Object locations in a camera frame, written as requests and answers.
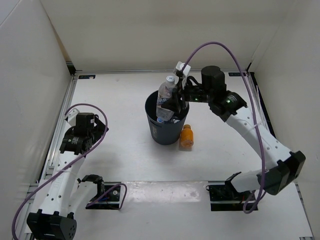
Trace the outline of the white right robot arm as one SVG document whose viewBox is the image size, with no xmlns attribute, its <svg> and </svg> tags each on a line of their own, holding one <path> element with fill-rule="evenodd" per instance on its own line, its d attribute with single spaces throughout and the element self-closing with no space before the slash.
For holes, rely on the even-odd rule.
<svg viewBox="0 0 320 240">
<path fill-rule="evenodd" d="M 239 94 L 227 90 L 225 74 L 214 65 L 201 70 L 201 83 L 185 76 L 179 68 L 174 72 L 177 86 L 161 107 L 174 113 L 186 109 L 188 102 L 207 103 L 210 110 L 236 130 L 264 161 L 260 170 L 237 172 L 225 180 L 224 193 L 230 200 L 243 192 L 262 188 L 277 195 L 293 182 L 302 170 L 306 157 L 301 151 L 293 152 L 280 143 L 264 126 L 258 124 L 252 110 Z"/>
</svg>

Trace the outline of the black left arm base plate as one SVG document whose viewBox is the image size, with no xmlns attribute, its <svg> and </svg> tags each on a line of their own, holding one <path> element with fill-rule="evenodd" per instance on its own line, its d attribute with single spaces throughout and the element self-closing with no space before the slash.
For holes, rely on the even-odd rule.
<svg viewBox="0 0 320 240">
<path fill-rule="evenodd" d="M 104 191 L 107 192 L 114 185 L 117 185 L 106 196 L 91 206 L 86 206 L 86 210 L 118 210 L 121 202 L 121 190 L 124 188 L 119 183 L 111 182 L 104 184 Z"/>
</svg>

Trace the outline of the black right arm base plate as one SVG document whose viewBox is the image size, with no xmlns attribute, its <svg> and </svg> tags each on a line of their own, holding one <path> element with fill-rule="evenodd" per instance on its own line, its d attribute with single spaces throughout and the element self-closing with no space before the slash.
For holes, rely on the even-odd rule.
<svg viewBox="0 0 320 240">
<path fill-rule="evenodd" d="M 206 185 L 209 193 L 210 210 L 212 212 L 242 212 L 246 200 L 249 199 L 245 209 L 248 211 L 254 205 L 256 197 L 250 198 L 250 191 L 230 193 L 224 184 L 212 183 Z"/>
</svg>

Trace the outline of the clear bottle orange blue label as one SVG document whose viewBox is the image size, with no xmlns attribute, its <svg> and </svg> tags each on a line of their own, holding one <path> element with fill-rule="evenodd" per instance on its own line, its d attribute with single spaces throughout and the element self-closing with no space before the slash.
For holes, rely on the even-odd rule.
<svg viewBox="0 0 320 240">
<path fill-rule="evenodd" d="M 164 104 L 167 100 L 169 100 L 172 97 L 173 89 L 176 87 L 175 81 L 175 77 L 169 75 L 166 77 L 165 82 L 163 82 L 158 89 L 156 101 L 156 116 L 162 122 L 169 121 L 174 115 L 174 112 L 172 110 L 163 108 L 162 104 Z"/>
</svg>

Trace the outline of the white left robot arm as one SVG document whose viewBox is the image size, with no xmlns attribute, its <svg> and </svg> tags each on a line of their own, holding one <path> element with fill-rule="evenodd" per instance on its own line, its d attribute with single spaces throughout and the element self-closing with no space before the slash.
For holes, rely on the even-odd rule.
<svg viewBox="0 0 320 240">
<path fill-rule="evenodd" d="M 41 189 L 46 189 L 43 202 L 26 220 L 37 240 L 72 240 L 77 230 L 78 208 L 105 195 L 99 175 L 87 175 L 76 190 L 74 186 L 86 156 L 102 141 L 108 128 L 94 113 L 78 112 L 69 114 L 67 119 L 73 123 L 62 139 L 52 177 L 41 185 Z"/>
</svg>

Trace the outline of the blue label Pocari Sweat bottle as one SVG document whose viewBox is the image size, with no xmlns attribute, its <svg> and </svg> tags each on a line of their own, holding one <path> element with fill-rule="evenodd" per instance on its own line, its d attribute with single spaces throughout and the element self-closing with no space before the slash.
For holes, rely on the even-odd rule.
<svg viewBox="0 0 320 240">
<path fill-rule="evenodd" d="M 158 122 L 159 124 L 164 124 L 164 123 L 165 123 L 165 121 L 164 121 L 162 118 L 160 118 L 160 117 L 157 118 L 157 122 Z"/>
</svg>

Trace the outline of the orange juice bottle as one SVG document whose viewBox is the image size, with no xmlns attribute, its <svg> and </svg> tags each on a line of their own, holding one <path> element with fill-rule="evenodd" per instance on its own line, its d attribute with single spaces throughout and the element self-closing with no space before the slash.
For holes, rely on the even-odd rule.
<svg viewBox="0 0 320 240">
<path fill-rule="evenodd" d="M 180 133 L 179 144 L 182 149 L 191 150 L 194 145 L 194 133 L 189 124 L 185 124 Z"/>
</svg>

